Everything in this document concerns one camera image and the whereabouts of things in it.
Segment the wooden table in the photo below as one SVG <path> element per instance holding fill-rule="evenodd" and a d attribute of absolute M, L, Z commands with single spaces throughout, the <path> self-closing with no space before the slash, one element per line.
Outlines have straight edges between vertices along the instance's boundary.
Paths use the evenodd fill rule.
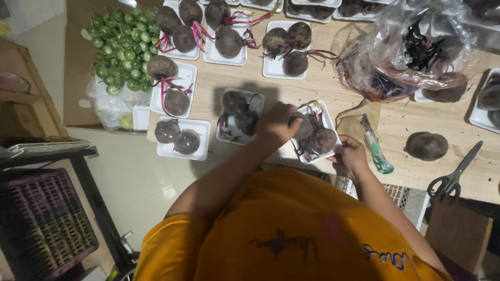
<path fill-rule="evenodd" d="M 253 11 L 254 17 L 264 14 L 263 11 Z M 262 42 L 267 24 L 278 20 L 288 19 L 281 12 L 254 25 L 253 33 L 257 43 Z M 367 22 L 332 20 L 328 24 L 313 23 L 311 48 L 339 54 L 346 42 L 369 30 Z M 206 63 L 203 61 L 203 53 L 196 61 L 183 61 L 198 68 L 189 118 L 210 121 L 209 151 L 213 153 L 231 155 L 242 148 L 215 138 L 217 119 L 221 113 L 220 100 L 227 87 L 263 94 L 264 112 L 277 101 L 298 106 L 311 100 L 322 100 L 332 118 L 335 118 L 340 112 L 357 106 L 363 100 L 360 94 L 340 86 L 330 61 L 309 58 L 307 77 L 303 80 L 272 79 L 262 75 L 263 49 L 249 48 L 247 52 L 248 60 L 241 67 Z M 491 55 L 489 65 L 482 67 L 486 70 L 498 66 L 500 56 Z M 385 157 L 394 165 L 394 172 L 381 174 L 370 160 L 370 167 L 381 182 L 426 190 L 432 180 L 452 173 L 469 150 L 482 140 L 482 149 L 460 179 L 461 196 L 500 204 L 500 136 L 470 125 L 465 117 L 481 78 L 482 74 L 475 76 L 469 82 L 469 85 L 473 85 L 472 88 L 456 103 L 414 102 L 406 98 L 382 104 L 378 125 L 382 138 L 380 146 Z M 149 141 L 156 142 L 154 129 L 160 116 L 159 113 L 151 112 L 147 134 Z M 433 162 L 425 162 L 412 158 L 403 151 L 408 136 L 422 131 L 441 134 L 448 140 L 446 156 Z M 337 173 L 327 160 L 311 165 L 301 164 L 291 142 L 281 147 L 267 162 Z"/>

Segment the hand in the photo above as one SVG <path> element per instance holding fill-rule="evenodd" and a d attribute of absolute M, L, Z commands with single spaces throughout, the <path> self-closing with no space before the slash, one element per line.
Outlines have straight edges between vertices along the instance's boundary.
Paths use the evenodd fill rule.
<path fill-rule="evenodd" d="M 342 142 L 343 148 L 337 151 L 339 154 L 335 154 L 326 159 L 345 166 L 347 169 L 347 177 L 351 180 L 355 179 L 359 171 L 365 169 L 370 170 L 365 145 L 355 140 L 350 135 L 339 134 L 338 138 Z"/>
<path fill-rule="evenodd" d="M 276 103 L 264 113 L 257 123 L 257 139 L 277 150 L 288 142 L 301 126 L 302 119 L 296 118 L 289 126 L 289 119 L 298 109 L 292 104 Z"/>

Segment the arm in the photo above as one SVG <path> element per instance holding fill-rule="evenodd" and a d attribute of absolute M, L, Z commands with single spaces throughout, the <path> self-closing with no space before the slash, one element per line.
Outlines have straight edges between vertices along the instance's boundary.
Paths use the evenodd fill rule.
<path fill-rule="evenodd" d="M 213 222 L 243 181 L 297 132 L 302 119 L 297 118 L 288 126 L 290 116 L 296 111 L 291 104 L 277 103 L 257 123 L 257 138 L 188 186 L 165 217 L 189 213 Z"/>
<path fill-rule="evenodd" d="M 328 159 L 345 166 L 347 176 L 354 183 L 359 200 L 393 224 L 420 259 L 436 270 L 448 274 L 429 243 L 394 204 L 379 179 L 370 170 L 365 146 L 348 135 L 339 135 L 339 138 L 345 143 L 341 159 L 334 157 Z"/>

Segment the orange t-shirt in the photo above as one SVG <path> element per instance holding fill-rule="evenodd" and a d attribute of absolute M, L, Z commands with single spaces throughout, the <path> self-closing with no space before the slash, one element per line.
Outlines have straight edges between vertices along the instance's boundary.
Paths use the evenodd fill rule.
<path fill-rule="evenodd" d="M 291 169 L 256 172 L 209 227 L 189 214 L 155 226 L 134 281 L 448 280 L 363 203 Z"/>

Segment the black scissors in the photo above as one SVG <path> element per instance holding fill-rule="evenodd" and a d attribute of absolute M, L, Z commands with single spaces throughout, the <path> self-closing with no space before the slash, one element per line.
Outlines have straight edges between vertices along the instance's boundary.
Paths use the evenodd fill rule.
<path fill-rule="evenodd" d="M 469 153 L 467 153 L 465 158 L 453 173 L 445 176 L 440 176 L 433 180 L 427 188 L 427 194 L 429 194 L 431 198 L 438 199 L 440 202 L 445 201 L 446 203 L 448 203 L 448 205 L 455 203 L 460 197 L 460 176 L 467 168 L 467 166 L 472 162 L 472 160 L 476 157 L 479 150 L 481 149 L 481 146 L 483 146 L 482 140 L 474 145 L 474 147 L 469 151 Z M 438 182 L 441 182 L 441 185 L 437 188 L 436 191 L 434 191 L 434 186 Z"/>

